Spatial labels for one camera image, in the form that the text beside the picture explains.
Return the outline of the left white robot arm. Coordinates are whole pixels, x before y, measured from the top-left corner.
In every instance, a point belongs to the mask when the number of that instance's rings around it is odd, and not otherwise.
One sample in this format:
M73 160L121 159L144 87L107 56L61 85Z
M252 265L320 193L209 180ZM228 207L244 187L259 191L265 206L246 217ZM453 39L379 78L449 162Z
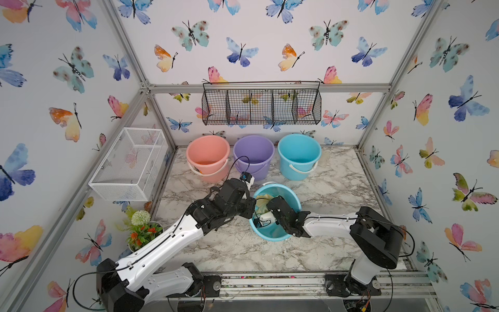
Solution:
M145 247L118 261L102 261L96 271L96 289L105 311L140 311L147 303L170 295L200 295L204 276L194 264L185 263L170 272L158 270L234 217L252 218L256 199L250 189L254 181L245 172L221 187L211 187L206 197L192 202L178 221Z

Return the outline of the cream yellow microfibre cloth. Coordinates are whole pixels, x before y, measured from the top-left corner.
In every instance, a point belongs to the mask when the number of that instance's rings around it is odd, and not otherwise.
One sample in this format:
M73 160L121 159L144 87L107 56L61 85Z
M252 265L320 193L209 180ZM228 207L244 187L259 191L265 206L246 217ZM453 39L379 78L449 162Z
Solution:
M258 195L256 197L255 213L257 216L263 215L270 211L268 208L268 204L273 198L274 197L269 194Z

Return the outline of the teal bucket with sticker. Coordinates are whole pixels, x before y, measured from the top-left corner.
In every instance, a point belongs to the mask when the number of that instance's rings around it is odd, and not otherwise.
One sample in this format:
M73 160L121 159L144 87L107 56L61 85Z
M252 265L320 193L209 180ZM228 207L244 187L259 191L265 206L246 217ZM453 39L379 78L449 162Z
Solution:
M262 185L261 188L256 190L253 197L256 198L258 195L264 195L264 194L269 194L273 197L282 196L292 209L294 209L296 212L301 211L301 203L298 196L295 194L294 191L292 191L290 188L288 188L285 185L274 182L266 182ZM249 220L249 223L252 230L260 238L275 243L282 242L291 238L291 235L287 234L279 224L277 226L256 230L252 225L254 213L252 218Z

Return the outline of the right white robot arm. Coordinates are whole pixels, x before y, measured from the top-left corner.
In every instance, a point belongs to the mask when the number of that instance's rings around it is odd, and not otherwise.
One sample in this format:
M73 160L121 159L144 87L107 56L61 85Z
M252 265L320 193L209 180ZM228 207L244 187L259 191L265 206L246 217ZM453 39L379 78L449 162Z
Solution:
M398 265L403 245L402 230L374 209L362 206L358 212L344 215L320 215L293 210L282 196L269 201L268 210L287 234L299 238L351 238L362 254L353 262L343 284L349 292L368 289L383 269Z

